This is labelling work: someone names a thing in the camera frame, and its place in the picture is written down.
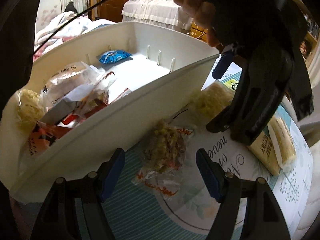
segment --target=clear plastic bag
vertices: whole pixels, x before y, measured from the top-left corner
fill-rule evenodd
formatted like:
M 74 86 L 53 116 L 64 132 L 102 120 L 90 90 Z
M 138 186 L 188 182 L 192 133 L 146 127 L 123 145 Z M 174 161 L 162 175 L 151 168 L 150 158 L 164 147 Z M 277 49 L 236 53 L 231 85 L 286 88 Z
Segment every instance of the clear plastic bag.
M 195 95 L 188 108 L 197 117 L 198 124 L 207 124 L 231 104 L 234 94 L 235 91 L 216 80 Z
M 74 111 L 74 114 L 86 119 L 109 104 L 109 87 L 116 81 L 113 72 L 105 73 L 91 93 L 82 101 L 81 105 Z
M 141 142 L 143 167 L 132 182 L 154 189 L 166 198 L 174 196 L 182 182 L 186 142 L 192 134 L 192 130 L 171 127 L 161 120 Z
M 40 95 L 29 89 L 22 89 L 17 94 L 17 120 L 19 129 L 31 133 L 38 120 L 44 116 Z
M 100 74 L 96 67 L 82 61 L 71 63 L 55 73 L 40 92 L 45 113 L 74 88 L 95 83 Z
M 268 123 L 268 130 L 279 166 L 283 172 L 290 172 L 295 167 L 297 154 L 287 125 L 275 114 Z

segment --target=plastic bag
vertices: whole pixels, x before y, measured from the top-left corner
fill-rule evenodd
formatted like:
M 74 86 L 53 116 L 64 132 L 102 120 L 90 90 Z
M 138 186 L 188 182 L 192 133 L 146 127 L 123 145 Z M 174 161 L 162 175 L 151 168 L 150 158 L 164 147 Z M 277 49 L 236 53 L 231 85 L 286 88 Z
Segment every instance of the plastic bag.
M 132 182 L 161 192 L 164 197 L 174 196 L 182 182 L 186 141 L 192 134 L 192 130 L 171 127 L 160 121 L 142 142 L 143 167 Z
M 130 94 L 132 91 L 128 88 L 126 88 L 120 95 L 118 95 L 111 103 L 119 100 L 120 98 L 123 98 L 125 97 L 126 95 Z M 108 104 L 105 104 L 105 103 L 101 103 L 99 104 L 97 107 L 95 107 L 94 109 L 92 109 L 91 111 L 87 112 L 85 115 L 84 115 L 84 118 L 81 118 L 79 120 L 79 116 L 75 115 L 75 114 L 70 114 L 68 115 L 64 120 L 62 120 L 62 124 L 63 125 L 70 125 L 71 122 L 73 121 L 77 121 L 78 123 L 81 123 L 83 122 L 85 119 L 88 119 L 91 115 L 95 114 L 96 112 L 100 111 L 101 109 L 105 108 L 107 105 L 111 104 L 111 103 L 108 103 Z
M 66 94 L 82 84 L 95 83 L 101 72 L 84 62 L 75 62 L 55 73 L 41 90 L 40 97 L 45 113 Z
M 274 115 L 268 123 L 268 130 L 279 166 L 283 172 L 291 171 L 297 154 L 287 125 L 281 117 Z
M 35 157 L 40 156 L 69 131 L 71 128 L 37 122 L 26 142 L 28 154 Z
M 116 63 L 122 59 L 128 58 L 132 56 L 132 54 L 125 52 L 123 50 L 111 50 L 106 51 L 101 54 L 99 61 L 102 64 L 111 64 Z
M 82 84 L 77 86 L 66 94 L 58 103 L 56 103 L 41 119 L 48 125 L 59 124 L 66 116 L 72 113 L 77 106 L 81 105 L 82 100 L 86 98 L 95 85 Z
M 88 118 L 109 104 L 109 87 L 116 81 L 115 74 L 111 71 L 104 74 L 95 84 L 91 93 L 82 101 L 81 105 L 75 109 L 74 114 L 82 119 Z
M 40 95 L 29 89 L 22 89 L 18 93 L 17 119 L 19 129 L 27 134 L 44 116 L 44 109 L 40 103 Z
M 188 107 L 196 114 L 200 123 L 207 124 L 231 104 L 234 94 L 235 91 L 216 80 L 194 96 Z

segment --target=black clamp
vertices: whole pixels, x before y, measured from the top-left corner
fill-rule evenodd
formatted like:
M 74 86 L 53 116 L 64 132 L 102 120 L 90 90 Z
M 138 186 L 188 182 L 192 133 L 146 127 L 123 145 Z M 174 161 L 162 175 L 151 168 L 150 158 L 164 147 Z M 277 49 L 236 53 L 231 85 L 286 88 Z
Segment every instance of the black clamp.
M 247 198 L 241 240 L 291 239 L 279 204 L 264 178 L 250 181 L 224 172 L 204 149 L 197 151 L 196 163 L 210 196 L 221 203 L 207 240 L 231 239 L 241 198 Z
M 40 209 L 30 240 L 81 240 L 75 198 L 81 198 L 91 240 L 114 240 L 101 203 L 111 196 L 124 162 L 124 151 L 117 149 L 97 172 L 71 181 L 57 178 Z
M 227 46 L 212 76 L 220 79 L 233 57 L 247 61 L 231 105 L 207 124 L 231 130 L 250 145 L 266 127 L 288 89 L 297 119 L 313 112 L 308 71 L 300 53 L 307 22 L 292 0 L 207 0 L 215 5 L 212 28 Z

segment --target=black cable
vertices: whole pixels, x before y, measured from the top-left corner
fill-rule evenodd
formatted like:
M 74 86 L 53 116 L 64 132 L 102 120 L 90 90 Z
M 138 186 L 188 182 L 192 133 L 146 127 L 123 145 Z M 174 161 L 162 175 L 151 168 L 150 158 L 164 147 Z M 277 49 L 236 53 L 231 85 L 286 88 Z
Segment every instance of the black cable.
M 84 10 L 82 13 L 79 13 L 77 16 L 73 17 L 70 21 L 66 22 L 64 25 L 62 25 L 61 27 L 59 27 L 54 33 L 52 33 L 50 35 L 49 38 L 47 38 L 44 42 L 42 42 L 42 44 L 35 50 L 35 52 L 33 53 L 36 54 L 36 52 L 44 45 L 47 43 L 47 41 L 49 41 L 55 34 L 57 34 L 58 31 L 62 30 L 64 27 L 66 27 L 69 23 L 71 23 L 72 21 L 74 21 L 75 19 L 79 18 L 81 15 L 84 15 L 87 12 L 90 12 L 92 9 L 98 7 L 99 5 L 101 5 L 102 3 L 104 3 L 105 1 L 108 0 L 101 0 L 100 2 L 96 3 L 95 5 L 92 5 L 90 8 L 88 8 L 87 10 Z

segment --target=teal striped pattern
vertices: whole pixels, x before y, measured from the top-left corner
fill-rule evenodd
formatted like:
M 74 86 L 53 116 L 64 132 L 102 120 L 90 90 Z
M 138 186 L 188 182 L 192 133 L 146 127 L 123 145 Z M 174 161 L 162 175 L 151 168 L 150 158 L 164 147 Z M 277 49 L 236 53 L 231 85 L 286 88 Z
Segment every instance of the teal striped pattern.
M 235 80 L 239 81 L 240 76 L 241 76 L 241 72 L 238 72 L 238 73 L 233 74 L 232 76 L 230 76 L 228 78 L 220 79 L 220 82 L 225 83 L 225 82 L 229 81 L 230 79 L 235 79 Z
M 126 153 L 126 162 L 116 188 L 103 210 L 117 240 L 205 240 L 206 236 L 183 229 L 161 209 L 156 198 L 132 184 L 142 164 L 139 148 Z M 89 240 L 81 211 L 78 223 L 83 240 Z

